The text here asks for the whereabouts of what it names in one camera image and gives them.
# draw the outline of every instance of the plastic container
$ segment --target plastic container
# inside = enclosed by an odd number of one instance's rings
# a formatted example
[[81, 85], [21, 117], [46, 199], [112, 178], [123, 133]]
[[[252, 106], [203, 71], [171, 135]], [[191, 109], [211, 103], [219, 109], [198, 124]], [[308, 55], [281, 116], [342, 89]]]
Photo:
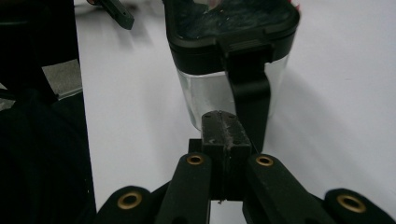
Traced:
[[[271, 88], [269, 117], [273, 114], [276, 106], [276, 99], [287, 61], [288, 56], [265, 65], [265, 74], [270, 81]], [[201, 117], [207, 112], [222, 110], [236, 114], [233, 91], [225, 72], [196, 76], [177, 69], [177, 73], [191, 123], [195, 128], [201, 130]]]
[[288, 0], [166, 0], [166, 34], [191, 122], [236, 114], [262, 150], [300, 19]]

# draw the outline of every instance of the white table surface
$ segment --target white table surface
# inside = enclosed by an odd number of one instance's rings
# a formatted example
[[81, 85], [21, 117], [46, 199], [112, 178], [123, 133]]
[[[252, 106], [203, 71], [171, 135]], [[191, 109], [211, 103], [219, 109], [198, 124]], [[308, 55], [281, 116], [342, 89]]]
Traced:
[[[396, 218], [396, 1], [300, 0], [302, 19], [264, 145], [306, 189], [353, 189]], [[98, 209], [133, 185], [172, 178], [190, 123], [159, 0], [132, 31], [76, 0]], [[241, 203], [212, 203], [211, 223], [245, 223]]]

